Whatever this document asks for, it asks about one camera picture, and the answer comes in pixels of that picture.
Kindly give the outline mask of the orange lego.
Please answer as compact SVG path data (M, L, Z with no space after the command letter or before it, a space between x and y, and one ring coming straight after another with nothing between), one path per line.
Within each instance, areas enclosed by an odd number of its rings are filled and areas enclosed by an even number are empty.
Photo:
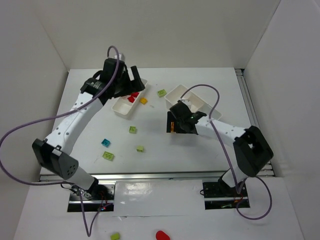
M175 132L175 122L174 122L174 121L171 121L171 122L170 122L170 127L169 127L169 129L170 129L170 133Z

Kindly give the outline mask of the red rounded lego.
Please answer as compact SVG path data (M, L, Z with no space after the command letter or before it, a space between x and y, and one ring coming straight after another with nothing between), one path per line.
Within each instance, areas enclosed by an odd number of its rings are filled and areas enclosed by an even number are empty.
M138 95L139 95L139 92L133 92L133 93L131 94L131 96L134 97L134 98L137 98Z

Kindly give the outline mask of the red rectangular lego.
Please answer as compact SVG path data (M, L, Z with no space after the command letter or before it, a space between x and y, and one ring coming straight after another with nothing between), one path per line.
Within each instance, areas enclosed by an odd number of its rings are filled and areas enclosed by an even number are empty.
M130 96L127 99L130 103L133 103L135 101L135 98L133 96Z

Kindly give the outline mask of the pale green small lego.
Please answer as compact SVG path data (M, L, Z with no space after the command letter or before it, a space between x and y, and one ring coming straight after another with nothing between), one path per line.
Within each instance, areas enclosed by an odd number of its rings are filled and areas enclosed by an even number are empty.
M143 153L143 152L144 152L144 147L143 147L142 145L139 145L139 146L137 146L136 150L137 150L138 152Z

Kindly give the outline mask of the small teal lego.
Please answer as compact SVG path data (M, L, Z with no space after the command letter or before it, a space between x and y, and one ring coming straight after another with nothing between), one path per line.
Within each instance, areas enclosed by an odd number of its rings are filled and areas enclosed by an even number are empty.
M102 144L104 147L108 148L108 147L110 146L111 142L110 142L108 139L105 138L105 139L101 142L101 144Z

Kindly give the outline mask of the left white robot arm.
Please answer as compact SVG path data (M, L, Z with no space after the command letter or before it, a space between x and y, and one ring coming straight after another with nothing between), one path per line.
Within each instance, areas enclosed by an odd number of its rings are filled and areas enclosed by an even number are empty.
M145 89L136 66L130 68L130 79L124 61L107 58L102 70L87 79L67 115L45 139L36 139L32 149L38 163L48 171L71 184L77 194L84 193L90 199L108 196L108 189L99 184L97 178L80 167L71 157L73 147L79 136L106 102L112 98L129 96Z

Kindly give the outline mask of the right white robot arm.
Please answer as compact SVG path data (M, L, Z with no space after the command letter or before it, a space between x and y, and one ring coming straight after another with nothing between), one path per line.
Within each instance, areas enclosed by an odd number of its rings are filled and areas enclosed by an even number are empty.
M274 153L261 130L256 126L237 127L212 118L212 113L191 112L179 100L167 112L168 133L194 134L218 140L224 153L226 146L233 148L236 163L226 157L229 169L219 178L220 191L235 190L239 194L247 178L254 178L274 157Z

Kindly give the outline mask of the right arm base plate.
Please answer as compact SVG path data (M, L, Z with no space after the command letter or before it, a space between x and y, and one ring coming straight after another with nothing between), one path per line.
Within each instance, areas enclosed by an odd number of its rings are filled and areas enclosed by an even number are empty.
M219 181L207 181L202 183L202 190L199 191L204 198L206 210L226 210L241 208L250 208L250 201L246 186L240 193L236 188L229 187L227 184Z

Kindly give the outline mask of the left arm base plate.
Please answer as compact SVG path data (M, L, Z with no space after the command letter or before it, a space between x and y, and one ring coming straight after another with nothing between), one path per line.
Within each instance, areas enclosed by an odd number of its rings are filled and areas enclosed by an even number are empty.
M77 189L73 186L70 189L68 213L80 213L82 211L81 197L85 212L97 212L98 209L101 209L102 212L114 211L115 183L107 182L103 184L103 187L94 196L81 188Z

